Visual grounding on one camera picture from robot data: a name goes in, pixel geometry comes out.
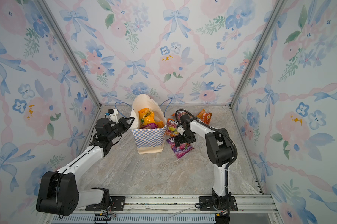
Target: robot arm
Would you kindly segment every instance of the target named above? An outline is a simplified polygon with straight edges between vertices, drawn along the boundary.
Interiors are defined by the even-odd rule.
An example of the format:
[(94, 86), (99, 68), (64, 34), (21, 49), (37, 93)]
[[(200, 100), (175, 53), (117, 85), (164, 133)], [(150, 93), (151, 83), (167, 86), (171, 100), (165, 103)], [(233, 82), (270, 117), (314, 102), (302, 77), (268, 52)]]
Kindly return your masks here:
[(89, 147), (72, 162), (57, 172), (48, 171), (42, 179), (38, 192), (37, 211), (57, 215), (70, 215), (75, 208), (86, 205), (98, 205), (103, 209), (110, 205), (108, 189), (78, 191), (77, 182), (81, 176), (97, 161), (105, 157), (112, 140), (124, 134), (134, 121), (134, 117), (117, 119), (117, 110), (109, 110), (109, 118), (97, 121), (97, 133)]

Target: fruit candy package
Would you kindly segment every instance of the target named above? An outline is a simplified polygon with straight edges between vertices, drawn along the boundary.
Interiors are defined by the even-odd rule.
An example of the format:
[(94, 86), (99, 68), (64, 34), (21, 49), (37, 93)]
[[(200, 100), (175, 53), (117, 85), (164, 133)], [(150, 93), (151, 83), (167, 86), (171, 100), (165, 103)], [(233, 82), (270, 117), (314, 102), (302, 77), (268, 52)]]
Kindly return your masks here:
[(171, 137), (171, 138), (167, 139), (166, 141), (171, 146), (171, 148), (174, 151), (177, 159), (181, 158), (186, 153), (188, 153), (189, 151), (193, 150), (193, 147), (190, 144), (188, 144), (188, 143), (184, 143), (184, 144), (180, 145), (180, 147), (176, 147), (175, 146), (175, 138), (174, 137)]

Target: floral wallpaper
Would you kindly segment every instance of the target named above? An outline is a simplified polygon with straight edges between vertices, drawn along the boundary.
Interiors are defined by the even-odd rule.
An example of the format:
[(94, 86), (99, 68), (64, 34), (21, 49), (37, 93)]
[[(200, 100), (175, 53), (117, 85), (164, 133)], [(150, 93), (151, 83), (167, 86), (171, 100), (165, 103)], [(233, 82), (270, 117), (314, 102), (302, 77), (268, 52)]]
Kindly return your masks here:
[[(276, 0), (47, 1), (102, 103), (227, 104)], [(266, 73), (257, 64), (257, 74)]]
[(287, 1), (234, 115), (284, 223), (337, 223), (337, 0)]
[(40, 180), (75, 158), (98, 111), (31, 0), (0, 0), (0, 223), (37, 223)]

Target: candy bag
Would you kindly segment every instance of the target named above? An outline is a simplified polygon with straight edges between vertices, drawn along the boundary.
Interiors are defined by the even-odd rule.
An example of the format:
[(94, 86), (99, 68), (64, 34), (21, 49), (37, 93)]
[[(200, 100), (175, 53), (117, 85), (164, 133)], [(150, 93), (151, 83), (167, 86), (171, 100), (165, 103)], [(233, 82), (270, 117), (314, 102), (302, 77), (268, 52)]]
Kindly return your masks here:
[(205, 111), (205, 109), (203, 109), (203, 110), (201, 110), (201, 112), (197, 115), (197, 117), (198, 117), (199, 119), (201, 119), (201, 121), (203, 121), (203, 123), (205, 123), (205, 124), (210, 124), (212, 114), (211, 114), (211, 113), (207, 113), (207, 112)]
[(166, 135), (169, 135), (172, 137), (179, 135), (179, 131), (177, 131), (178, 125), (179, 124), (174, 119), (171, 119), (171, 118), (167, 119)]
[(184, 144), (180, 145), (179, 147), (176, 147), (175, 146), (175, 138), (174, 137), (171, 137), (171, 138), (167, 139), (166, 141), (171, 146), (171, 148), (174, 151), (177, 159), (181, 158), (186, 153), (188, 153), (189, 151), (193, 150), (193, 147), (190, 144), (188, 144), (188, 143), (184, 143)]

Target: orange snack bag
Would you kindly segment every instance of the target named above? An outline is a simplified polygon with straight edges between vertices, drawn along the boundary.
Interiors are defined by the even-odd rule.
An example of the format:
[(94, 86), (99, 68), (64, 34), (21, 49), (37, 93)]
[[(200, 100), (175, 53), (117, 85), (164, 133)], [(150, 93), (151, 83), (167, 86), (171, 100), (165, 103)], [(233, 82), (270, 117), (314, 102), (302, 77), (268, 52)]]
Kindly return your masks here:
[(203, 121), (203, 123), (205, 123), (205, 124), (210, 124), (212, 114), (211, 114), (211, 113), (207, 113), (207, 112), (205, 111), (205, 109), (203, 109), (203, 110), (201, 110), (201, 112), (197, 115), (197, 117), (198, 117), (199, 119), (201, 119), (201, 121)]

